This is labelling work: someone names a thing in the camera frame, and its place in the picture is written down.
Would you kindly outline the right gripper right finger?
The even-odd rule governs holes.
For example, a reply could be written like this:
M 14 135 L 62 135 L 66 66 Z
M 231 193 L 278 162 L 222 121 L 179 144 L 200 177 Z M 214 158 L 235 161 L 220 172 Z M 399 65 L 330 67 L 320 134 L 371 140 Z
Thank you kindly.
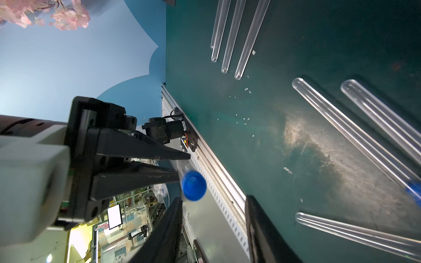
M 300 258 L 288 246 L 254 196 L 246 196 L 245 216 L 251 262 L 301 262 Z

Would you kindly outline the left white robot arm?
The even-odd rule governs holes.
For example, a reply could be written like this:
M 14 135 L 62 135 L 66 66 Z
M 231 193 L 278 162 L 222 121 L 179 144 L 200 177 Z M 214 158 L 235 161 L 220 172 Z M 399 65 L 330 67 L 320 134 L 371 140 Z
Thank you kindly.
M 175 183 L 178 173 L 144 160 L 189 160 L 169 147 L 184 136 L 179 115 L 137 120 L 123 107 L 97 99 L 74 98 L 64 144 L 70 148 L 71 188 L 54 226 L 71 230 L 107 209 L 113 197 L 156 184 Z

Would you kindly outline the test tube horizontal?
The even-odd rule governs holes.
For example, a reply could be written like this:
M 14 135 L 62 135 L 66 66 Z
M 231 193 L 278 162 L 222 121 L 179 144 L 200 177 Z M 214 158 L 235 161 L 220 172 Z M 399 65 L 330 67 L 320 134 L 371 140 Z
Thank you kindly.
M 185 174 L 193 170 L 189 160 L 170 160 L 172 168 L 178 172 L 180 182 L 183 181 Z

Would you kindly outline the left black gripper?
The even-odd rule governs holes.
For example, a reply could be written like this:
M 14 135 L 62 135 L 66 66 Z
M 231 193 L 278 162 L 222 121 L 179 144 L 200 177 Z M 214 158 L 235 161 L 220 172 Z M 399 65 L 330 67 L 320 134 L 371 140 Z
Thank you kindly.
M 169 148 L 139 131 L 137 119 L 124 107 L 95 98 L 73 99 L 64 144 L 70 148 L 69 194 L 64 195 L 55 225 L 71 230 L 106 210 L 110 198 L 142 187 L 180 182 L 174 169 L 122 158 L 189 160 L 191 155 Z

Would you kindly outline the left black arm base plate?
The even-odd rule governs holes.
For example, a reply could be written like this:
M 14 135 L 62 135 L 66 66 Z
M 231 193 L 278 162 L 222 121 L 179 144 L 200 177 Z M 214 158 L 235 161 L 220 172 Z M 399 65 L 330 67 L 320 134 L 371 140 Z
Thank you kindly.
M 181 120 L 183 123 L 183 127 L 185 130 L 185 135 L 181 137 L 181 141 L 183 144 L 184 151 L 187 152 L 188 150 L 195 152 L 198 145 L 199 136 L 192 126 L 192 124 L 189 122 L 188 118 L 185 116 L 185 114 L 182 112 L 181 109 L 176 107 L 174 109 L 174 119 L 175 120 Z

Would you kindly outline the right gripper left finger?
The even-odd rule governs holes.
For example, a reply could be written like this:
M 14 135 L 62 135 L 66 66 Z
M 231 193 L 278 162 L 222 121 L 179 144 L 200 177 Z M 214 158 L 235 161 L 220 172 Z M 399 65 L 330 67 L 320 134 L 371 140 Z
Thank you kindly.
M 178 260 L 183 220 L 182 199 L 174 199 L 131 263 L 175 263 Z

